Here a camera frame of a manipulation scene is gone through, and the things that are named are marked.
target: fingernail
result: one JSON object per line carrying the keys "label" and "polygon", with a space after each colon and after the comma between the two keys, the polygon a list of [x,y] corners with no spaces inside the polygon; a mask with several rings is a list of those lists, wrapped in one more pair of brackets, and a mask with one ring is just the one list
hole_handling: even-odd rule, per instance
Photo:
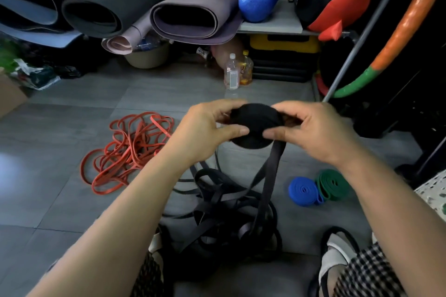
{"label": "fingernail", "polygon": [[269,130],[269,129],[264,130],[264,131],[263,131],[263,137],[264,137],[265,139],[270,139],[270,140],[272,140],[272,139],[274,139],[274,132],[271,131],[271,130]]}
{"label": "fingernail", "polygon": [[240,126],[240,134],[241,135],[248,135],[249,134],[249,128],[246,126]]}

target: bottle with white cap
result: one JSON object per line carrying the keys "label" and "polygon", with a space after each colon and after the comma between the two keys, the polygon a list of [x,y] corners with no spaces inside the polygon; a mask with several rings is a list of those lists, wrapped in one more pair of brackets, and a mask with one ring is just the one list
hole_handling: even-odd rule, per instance
{"label": "bottle with white cap", "polygon": [[234,90],[240,85],[240,62],[236,60],[236,55],[231,53],[226,63],[224,71],[224,84],[226,89]]}

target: cardboard box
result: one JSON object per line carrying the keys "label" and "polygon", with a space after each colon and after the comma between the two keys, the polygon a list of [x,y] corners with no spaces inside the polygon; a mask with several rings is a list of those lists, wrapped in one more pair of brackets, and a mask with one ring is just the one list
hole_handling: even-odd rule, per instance
{"label": "cardboard box", "polygon": [[26,102],[27,97],[0,67],[0,117]]}

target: blue resistance band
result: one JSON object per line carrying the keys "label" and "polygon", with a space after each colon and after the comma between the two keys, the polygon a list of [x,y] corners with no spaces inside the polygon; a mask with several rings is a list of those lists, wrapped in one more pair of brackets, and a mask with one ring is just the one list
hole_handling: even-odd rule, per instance
{"label": "blue resistance band", "polygon": [[294,178],[289,184],[288,194],[293,202],[301,207],[324,203],[316,183],[309,178]]}

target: forearm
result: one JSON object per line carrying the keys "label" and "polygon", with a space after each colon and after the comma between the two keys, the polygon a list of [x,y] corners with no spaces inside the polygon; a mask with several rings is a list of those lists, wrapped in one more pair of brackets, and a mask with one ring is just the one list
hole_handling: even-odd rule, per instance
{"label": "forearm", "polygon": [[29,296],[129,296],[172,188],[186,168],[168,150],[161,151]]}
{"label": "forearm", "polygon": [[446,223],[370,153],[340,170],[408,296],[446,296]]}

